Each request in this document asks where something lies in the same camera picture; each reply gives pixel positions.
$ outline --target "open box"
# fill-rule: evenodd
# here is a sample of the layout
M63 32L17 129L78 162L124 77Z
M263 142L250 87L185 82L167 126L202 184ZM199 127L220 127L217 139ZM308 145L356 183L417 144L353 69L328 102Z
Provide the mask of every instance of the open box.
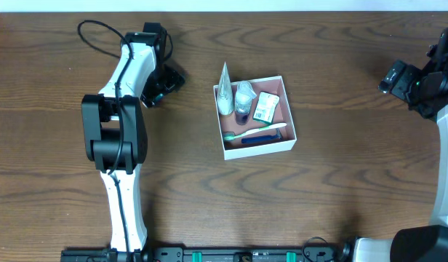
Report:
M224 150L224 160L287 151L292 149L295 142L297 141L295 127L292 121L292 115L290 114L289 102L287 101L287 95L285 92L284 83L282 81L282 76L249 80L248 82L252 84L252 88L257 94L257 97L252 101L249 120L245 125L238 125L236 123L234 112L227 116L222 116L219 114L216 102L218 85L215 85L213 89L215 91L217 122L219 124L221 143ZM238 82L231 83L234 97L237 91L238 84ZM260 92L262 91L277 95L280 98L279 103L276 107L276 111L274 113L273 124L282 122L287 123L287 126L279 128L282 134L282 139L278 141L261 142L256 144L242 144L242 138L237 138L235 140L232 140L231 142L224 142L223 133L225 132L234 132L236 135L239 135L250 129L267 126L267 124L265 123L253 120L253 114L255 113L258 98L260 97ZM275 134L276 130L265 130L252 135L247 135L245 136L245 138Z

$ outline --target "toothbrush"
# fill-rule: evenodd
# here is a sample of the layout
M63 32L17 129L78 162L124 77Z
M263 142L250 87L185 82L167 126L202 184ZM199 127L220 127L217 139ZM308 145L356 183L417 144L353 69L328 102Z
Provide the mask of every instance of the toothbrush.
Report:
M245 135L251 135L251 134L255 134L256 132L261 132L264 130L271 130L274 128L281 128L281 127L285 127L285 126L287 126L287 123L270 124L267 127L260 127L260 128L248 130L240 135L224 134L223 140L224 140L224 142L229 142L234 139L244 137Z

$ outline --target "brown table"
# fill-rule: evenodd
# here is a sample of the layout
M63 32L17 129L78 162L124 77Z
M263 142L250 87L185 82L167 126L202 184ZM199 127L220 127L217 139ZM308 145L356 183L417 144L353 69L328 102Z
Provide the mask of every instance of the brown table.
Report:
M121 32L158 21L187 83L144 110L141 195L150 239L187 246L301 245L424 226L439 168L437 126L377 91L395 59L418 67L445 12L0 14L0 261L58 261L111 239L108 198L84 151L80 102L118 60L77 23ZM117 36L87 26L102 48ZM282 75L292 151L224 162L212 85Z

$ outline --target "green tape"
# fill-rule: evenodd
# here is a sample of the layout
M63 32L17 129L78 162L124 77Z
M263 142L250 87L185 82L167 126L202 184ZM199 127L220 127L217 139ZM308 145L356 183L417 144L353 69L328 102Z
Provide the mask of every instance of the green tape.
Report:
M297 262L297 253L287 252L287 262Z
M192 262L201 262L201 252L192 253Z

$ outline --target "white wall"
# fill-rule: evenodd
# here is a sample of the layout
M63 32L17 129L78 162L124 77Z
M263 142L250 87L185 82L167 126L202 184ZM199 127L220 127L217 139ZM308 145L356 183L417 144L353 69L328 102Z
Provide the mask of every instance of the white wall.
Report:
M0 12L448 11L448 0L0 0Z

